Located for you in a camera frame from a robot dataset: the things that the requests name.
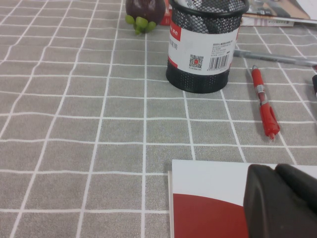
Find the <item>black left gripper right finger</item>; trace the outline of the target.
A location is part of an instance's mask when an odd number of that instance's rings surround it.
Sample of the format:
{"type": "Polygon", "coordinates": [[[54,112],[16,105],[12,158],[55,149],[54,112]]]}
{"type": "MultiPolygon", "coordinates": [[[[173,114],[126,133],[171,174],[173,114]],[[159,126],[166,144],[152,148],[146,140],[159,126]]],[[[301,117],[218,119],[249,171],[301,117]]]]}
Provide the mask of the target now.
{"type": "Polygon", "coordinates": [[[302,199],[306,205],[317,213],[317,179],[289,164],[278,164],[276,173],[302,199]]]}

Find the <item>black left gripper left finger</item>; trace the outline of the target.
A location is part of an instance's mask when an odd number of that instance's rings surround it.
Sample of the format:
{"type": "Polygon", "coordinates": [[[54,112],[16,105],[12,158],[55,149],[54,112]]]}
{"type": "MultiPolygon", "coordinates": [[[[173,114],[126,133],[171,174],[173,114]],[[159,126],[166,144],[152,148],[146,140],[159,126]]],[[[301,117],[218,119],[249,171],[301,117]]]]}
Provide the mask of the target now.
{"type": "Polygon", "coordinates": [[[243,207],[249,237],[315,238],[317,214],[274,169],[256,164],[248,168],[243,207]]]}

